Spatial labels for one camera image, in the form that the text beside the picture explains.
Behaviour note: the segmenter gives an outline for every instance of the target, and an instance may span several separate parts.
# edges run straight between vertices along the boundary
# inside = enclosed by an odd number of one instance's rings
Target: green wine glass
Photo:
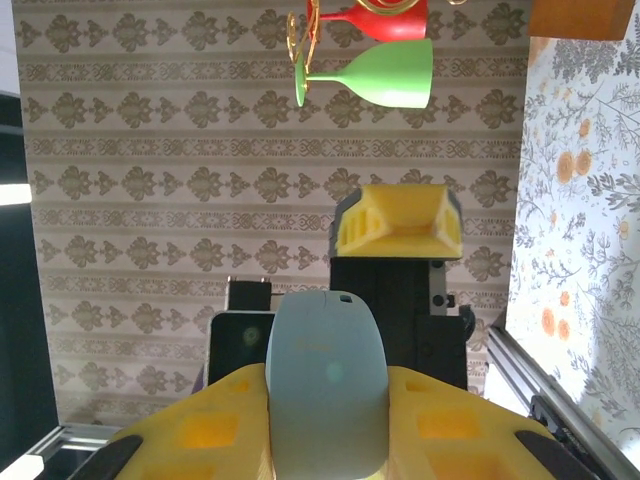
[[[433,44],[428,38],[382,43],[335,72],[307,73],[295,61],[296,100],[304,104],[309,82],[339,82],[365,100],[383,107],[426,108],[433,78]]]

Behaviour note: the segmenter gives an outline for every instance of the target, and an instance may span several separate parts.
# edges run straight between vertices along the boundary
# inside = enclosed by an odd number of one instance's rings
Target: black smartphone
[[[205,379],[217,382],[239,368],[265,363],[275,312],[225,311],[211,319]]]

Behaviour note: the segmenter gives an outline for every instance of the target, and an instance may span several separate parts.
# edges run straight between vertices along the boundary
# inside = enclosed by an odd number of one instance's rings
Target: wallpaper
[[[640,465],[640,6],[533,39],[507,328]]]
[[[327,0],[323,11],[347,6]],[[465,255],[448,281],[487,326],[507,304],[529,2],[430,2],[423,110],[339,84],[296,106],[300,0],[17,0],[33,221],[63,420],[127,424],[184,397],[228,275],[325,288],[334,206],[367,183],[446,183]],[[375,45],[323,25],[314,70]]]

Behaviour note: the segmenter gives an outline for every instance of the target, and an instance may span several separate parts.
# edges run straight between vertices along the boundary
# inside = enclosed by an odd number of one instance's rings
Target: light fixture
[[[44,471],[44,460],[40,455],[22,455],[0,472],[0,480],[34,480]]]
[[[31,203],[31,187],[28,183],[0,185],[0,206]]]

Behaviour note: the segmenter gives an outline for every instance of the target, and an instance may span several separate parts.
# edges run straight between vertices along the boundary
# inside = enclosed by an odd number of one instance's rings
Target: wooden block
[[[623,40],[635,0],[534,0],[529,35]]]

